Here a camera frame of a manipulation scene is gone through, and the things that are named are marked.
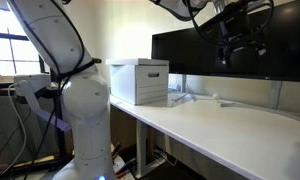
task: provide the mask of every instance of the window frame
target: window frame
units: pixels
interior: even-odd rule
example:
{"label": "window frame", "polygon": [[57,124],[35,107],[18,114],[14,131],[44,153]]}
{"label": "window frame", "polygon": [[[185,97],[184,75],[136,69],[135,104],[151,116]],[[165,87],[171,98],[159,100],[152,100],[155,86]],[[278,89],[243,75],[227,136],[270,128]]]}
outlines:
{"label": "window frame", "polygon": [[[10,12],[8,9],[0,8],[2,11]],[[38,60],[31,61],[31,60],[19,60],[16,59],[13,55],[13,46],[12,46],[12,40],[17,40],[17,41],[30,41],[26,35],[16,35],[16,34],[10,34],[9,29],[7,33],[0,33],[0,39],[8,39],[9,40],[9,45],[11,49],[11,54],[12,54],[12,59],[8,60],[0,60],[0,62],[11,62],[14,67],[14,73],[17,74],[17,67],[16,67],[16,62],[33,62],[33,63],[38,63],[38,66],[40,68],[41,73],[45,73],[45,68],[44,68],[44,62],[40,55],[38,54]]]}

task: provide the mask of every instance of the window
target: window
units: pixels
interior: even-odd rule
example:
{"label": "window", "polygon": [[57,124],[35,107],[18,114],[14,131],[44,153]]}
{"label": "window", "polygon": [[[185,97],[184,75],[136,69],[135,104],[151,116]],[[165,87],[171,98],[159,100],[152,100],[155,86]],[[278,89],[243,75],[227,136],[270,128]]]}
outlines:
{"label": "window", "polygon": [[26,37],[13,13],[0,9],[0,74],[40,72],[37,50]]}

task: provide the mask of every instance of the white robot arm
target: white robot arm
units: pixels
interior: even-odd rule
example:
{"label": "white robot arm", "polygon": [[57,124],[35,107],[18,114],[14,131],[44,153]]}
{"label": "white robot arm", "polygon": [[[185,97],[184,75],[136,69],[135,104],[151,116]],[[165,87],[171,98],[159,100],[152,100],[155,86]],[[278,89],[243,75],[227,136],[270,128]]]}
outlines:
{"label": "white robot arm", "polygon": [[[198,35],[218,48],[217,60],[231,69],[233,52],[252,48],[257,56],[266,53],[262,30],[273,14],[273,0],[151,0],[182,21],[192,20]],[[216,16],[198,25],[194,17],[208,2],[214,3]],[[268,17],[263,24],[251,27],[248,14],[263,7],[269,7]]]}
{"label": "white robot arm", "polygon": [[[7,1],[43,60],[59,77],[66,79],[60,99],[63,117],[72,127],[75,158],[58,172],[54,179],[116,179],[110,152],[108,86],[97,67],[90,66],[93,64],[93,58],[64,13],[62,2]],[[151,1],[184,21],[193,20],[208,2],[215,3],[216,12],[219,14],[231,2],[231,0]],[[240,0],[240,2],[245,6],[256,0]]]}

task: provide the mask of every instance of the metal frame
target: metal frame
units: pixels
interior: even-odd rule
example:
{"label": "metal frame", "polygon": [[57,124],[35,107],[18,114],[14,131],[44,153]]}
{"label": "metal frame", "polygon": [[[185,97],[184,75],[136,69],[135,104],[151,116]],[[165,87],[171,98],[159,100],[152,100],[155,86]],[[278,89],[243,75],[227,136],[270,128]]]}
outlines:
{"label": "metal frame", "polygon": [[14,66],[14,72],[17,73],[17,69],[16,69],[16,62],[38,62],[38,65],[40,66],[40,70],[43,71],[40,65],[40,60],[38,61],[28,61],[28,60],[16,60],[14,58],[14,53],[13,53],[13,47],[12,47],[12,43],[11,40],[18,40],[18,41],[29,41],[28,37],[26,35],[15,35],[15,34],[10,34],[9,29],[8,29],[8,33],[0,33],[0,39],[8,39],[9,40],[9,45],[10,45],[10,49],[11,49],[11,54],[12,54],[12,59],[11,60],[0,60],[0,61],[8,61],[11,62]]}
{"label": "metal frame", "polygon": [[269,108],[278,109],[282,88],[282,81],[271,81],[271,91],[269,99]]}
{"label": "metal frame", "polygon": [[160,159],[153,161],[149,164],[146,163],[146,139],[147,139],[147,125],[140,120],[137,120],[137,171],[136,178],[141,178],[160,165],[165,161]]}
{"label": "metal frame", "polygon": [[181,79],[181,92],[187,92],[187,75],[182,74],[182,79]]}

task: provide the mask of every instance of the table leg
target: table leg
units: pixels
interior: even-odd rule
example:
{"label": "table leg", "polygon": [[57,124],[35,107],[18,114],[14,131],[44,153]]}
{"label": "table leg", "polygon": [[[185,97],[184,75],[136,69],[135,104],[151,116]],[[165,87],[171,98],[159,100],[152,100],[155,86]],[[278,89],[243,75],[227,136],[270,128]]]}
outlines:
{"label": "table leg", "polygon": [[146,164],[146,132],[147,125],[142,121],[137,120],[137,178],[145,176],[165,162],[163,159],[160,159],[159,161],[153,161]]}

